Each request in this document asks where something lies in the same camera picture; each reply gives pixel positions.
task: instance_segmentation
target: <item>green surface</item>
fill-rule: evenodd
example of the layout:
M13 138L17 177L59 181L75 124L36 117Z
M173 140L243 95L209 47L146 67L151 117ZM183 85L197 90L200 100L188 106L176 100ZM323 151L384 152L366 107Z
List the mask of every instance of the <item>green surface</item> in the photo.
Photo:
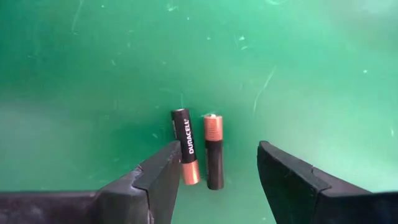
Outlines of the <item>green surface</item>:
M2 0L0 190L98 189L172 140L169 111L224 116L225 188L180 185L173 223L274 223L269 140L397 190L393 0Z

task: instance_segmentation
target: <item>duracell text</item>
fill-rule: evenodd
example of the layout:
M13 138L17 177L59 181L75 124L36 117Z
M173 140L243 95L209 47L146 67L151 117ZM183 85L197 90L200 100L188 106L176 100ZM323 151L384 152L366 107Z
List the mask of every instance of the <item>duracell text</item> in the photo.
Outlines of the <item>duracell text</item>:
M184 119L184 124L185 124L185 134L187 135L187 143L188 143L188 149L189 149L188 152L189 152L189 154L194 154L195 151L193 150L191 129L189 127L189 120Z

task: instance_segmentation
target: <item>battery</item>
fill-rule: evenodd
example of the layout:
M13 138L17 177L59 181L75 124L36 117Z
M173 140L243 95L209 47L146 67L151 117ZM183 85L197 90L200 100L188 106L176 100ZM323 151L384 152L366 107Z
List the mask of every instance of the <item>battery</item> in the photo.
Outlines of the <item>battery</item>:
M219 190L224 187L223 173L223 117L209 114L205 116L205 147L207 187Z
M197 184L200 181L200 173L189 110L173 110L172 122L175 138L181 142L183 180L187 185Z

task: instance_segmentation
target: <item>scratch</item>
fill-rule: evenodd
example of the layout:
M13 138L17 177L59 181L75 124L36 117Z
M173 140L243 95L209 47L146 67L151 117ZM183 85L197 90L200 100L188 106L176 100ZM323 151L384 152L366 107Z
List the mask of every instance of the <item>scratch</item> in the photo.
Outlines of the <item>scratch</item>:
M171 3L168 3L168 4L166 5L166 9L167 9L169 12L172 12L172 11L178 9L178 6L174 6L174 5L173 5L173 2L171 2Z
M236 41L236 36L235 35L234 35L234 42L235 42L235 47L238 48L239 45L238 45L238 41Z
M266 0L266 3L273 6L280 6L281 4L287 2L288 0Z
M180 93L181 108L184 108L184 94Z
M71 30L72 30L72 33L75 34L75 35L77 35L77 33L75 32L76 23L77 23L77 21L79 20L80 11L81 11L81 8L83 7L85 1L86 1L86 0L79 0L79 6L77 7L75 16L73 17L73 22L72 22L72 28L71 28Z
M259 100L259 97L260 97L261 93L267 88L268 83L271 80L271 78L274 76L276 68L277 68L276 65L274 65L274 67L272 68L270 74L268 75L267 81L264 83L264 86L262 87L262 89L259 91L259 93L255 97L254 104L253 104L253 114L256 112L257 101Z
M113 109L117 110L118 109L118 101L117 100L113 100Z

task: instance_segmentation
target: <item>copper-colored band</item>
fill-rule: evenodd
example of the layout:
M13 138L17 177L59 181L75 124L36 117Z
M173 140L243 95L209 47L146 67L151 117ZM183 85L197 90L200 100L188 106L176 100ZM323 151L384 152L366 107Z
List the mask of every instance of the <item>copper-colored band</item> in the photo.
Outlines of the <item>copper-colored band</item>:
M205 139L207 141L223 140L223 117L220 115L205 116Z
M182 164L182 177L187 185L197 184L200 181L199 164L195 160L188 164Z

